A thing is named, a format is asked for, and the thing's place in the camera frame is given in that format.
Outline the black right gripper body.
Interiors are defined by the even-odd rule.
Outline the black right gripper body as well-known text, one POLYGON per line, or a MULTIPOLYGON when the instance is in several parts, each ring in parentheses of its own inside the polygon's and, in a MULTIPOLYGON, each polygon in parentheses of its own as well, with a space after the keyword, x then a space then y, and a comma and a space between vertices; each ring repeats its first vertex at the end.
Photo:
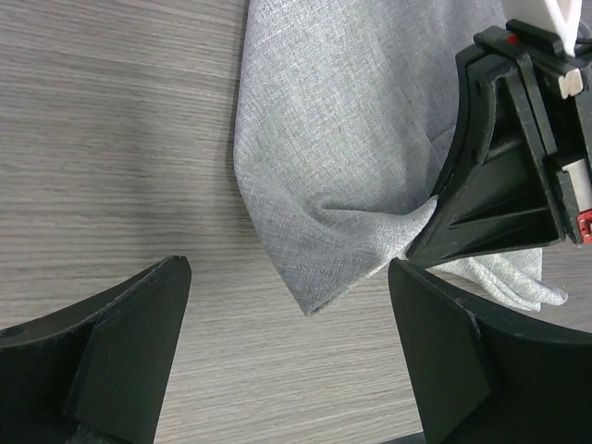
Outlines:
POLYGON ((545 154, 544 172, 561 215, 558 233, 591 243, 591 33, 576 33, 574 54, 560 38, 520 20, 492 26, 475 43, 518 68, 545 154))

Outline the grey cloth napkin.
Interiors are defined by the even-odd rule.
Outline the grey cloth napkin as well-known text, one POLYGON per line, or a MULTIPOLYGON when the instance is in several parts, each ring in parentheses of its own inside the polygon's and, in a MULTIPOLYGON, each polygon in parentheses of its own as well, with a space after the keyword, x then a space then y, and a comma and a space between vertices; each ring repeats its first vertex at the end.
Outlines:
POLYGON ((261 242, 306 315, 403 258, 435 211, 455 55, 497 1, 253 1, 234 170, 261 242))

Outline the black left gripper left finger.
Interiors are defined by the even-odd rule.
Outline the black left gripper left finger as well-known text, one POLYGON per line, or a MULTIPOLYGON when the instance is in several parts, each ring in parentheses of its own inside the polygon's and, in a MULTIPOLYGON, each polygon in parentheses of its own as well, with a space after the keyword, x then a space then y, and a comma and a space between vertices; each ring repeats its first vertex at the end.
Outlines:
POLYGON ((2 442, 154 442, 190 286, 188 267, 150 267, 2 329, 2 442))

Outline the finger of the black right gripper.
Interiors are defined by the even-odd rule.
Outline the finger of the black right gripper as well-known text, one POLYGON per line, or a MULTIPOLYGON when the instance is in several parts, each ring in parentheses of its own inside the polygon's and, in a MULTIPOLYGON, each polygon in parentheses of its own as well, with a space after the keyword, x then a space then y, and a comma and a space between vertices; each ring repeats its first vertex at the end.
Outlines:
POLYGON ((464 154, 438 196, 436 213, 409 248, 409 260, 429 268, 563 241, 544 156, 523 144, 464 154))
POLYGON ((455 57, 459 107, 432 194, 440 199, 530 199, 532 111, 517 45, 473 44, 455 57))

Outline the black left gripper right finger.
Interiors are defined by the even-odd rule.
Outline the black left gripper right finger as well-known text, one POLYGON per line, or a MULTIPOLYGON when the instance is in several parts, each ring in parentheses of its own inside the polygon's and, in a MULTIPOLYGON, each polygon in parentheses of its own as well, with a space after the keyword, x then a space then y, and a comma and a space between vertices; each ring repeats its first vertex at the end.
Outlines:
POLYGON ((388 268, 428 443, 587 443, 591 337, 515 312, 409 263, 388 268))

